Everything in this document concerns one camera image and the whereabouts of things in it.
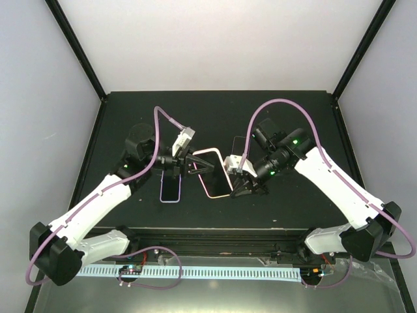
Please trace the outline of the pink edged smartphone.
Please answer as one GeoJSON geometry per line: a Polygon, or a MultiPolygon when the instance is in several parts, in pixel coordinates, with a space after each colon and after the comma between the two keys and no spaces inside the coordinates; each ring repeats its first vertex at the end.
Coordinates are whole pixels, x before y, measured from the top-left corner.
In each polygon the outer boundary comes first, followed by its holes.
{"type": "Polygon", "coordinates": [[[233,187],[225,170],[220,150],[213,147],[196,151],[193,155],[214,166],[212,171],[198,175],[206,195],[211,199],[229,196],[233,187]]]}

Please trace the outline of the black smartphone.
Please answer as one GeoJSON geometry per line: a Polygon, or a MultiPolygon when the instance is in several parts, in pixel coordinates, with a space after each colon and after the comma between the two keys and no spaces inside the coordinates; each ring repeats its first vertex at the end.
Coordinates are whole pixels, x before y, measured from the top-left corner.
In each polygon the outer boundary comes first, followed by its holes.
{"type": "Polygon", "coordinates": [[[231,154],[242,156],[246,147],[246,137],[245,136],[235,136],[233,138],[231,154]]]}

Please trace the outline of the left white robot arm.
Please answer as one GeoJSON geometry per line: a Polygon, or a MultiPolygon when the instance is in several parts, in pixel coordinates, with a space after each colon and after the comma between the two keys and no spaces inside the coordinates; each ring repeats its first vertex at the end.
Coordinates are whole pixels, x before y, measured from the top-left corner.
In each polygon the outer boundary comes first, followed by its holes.
{"type": "Polygon", "coordinates": [[[179,176],[210,173],[214,163],[190,152],[194,131],[180,129],[168,156],[158,155],[159,128],[145,123],[134,125],[125,139],[122,158],[102,182],[75,207],[45,225],[35,224],[29,232],[29,275],[37,267],[55,285],[70,282],[79,271],[97,261],[139,255],[136,235],[126,226],[103,235],[87,234],[116,206],[137,192],[150,178],[151,168],[179,176]]]}

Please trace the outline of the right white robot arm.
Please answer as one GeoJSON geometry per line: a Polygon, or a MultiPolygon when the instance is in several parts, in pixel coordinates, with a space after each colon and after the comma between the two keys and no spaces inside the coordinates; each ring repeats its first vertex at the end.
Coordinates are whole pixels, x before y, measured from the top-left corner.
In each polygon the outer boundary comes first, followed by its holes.
{"type": "Polygon", "coordinates": [[[267,118],[251,136],[266,155],[255,163],[238,155],[226,157],[226,172],[235,176],[231,197],[268,194],[269,179],[294,170],[311,181],[347,219],[344,225],[312,229],[296,246],[300,261],[310,263],[319,254],[330,252],[347,252],[360,261],[369,261],[391,238],[393,223],[402,213],[398,204],[383,203],[366,192],[315,145],[305,130],[298,128],[286,134],[267,118]]]}

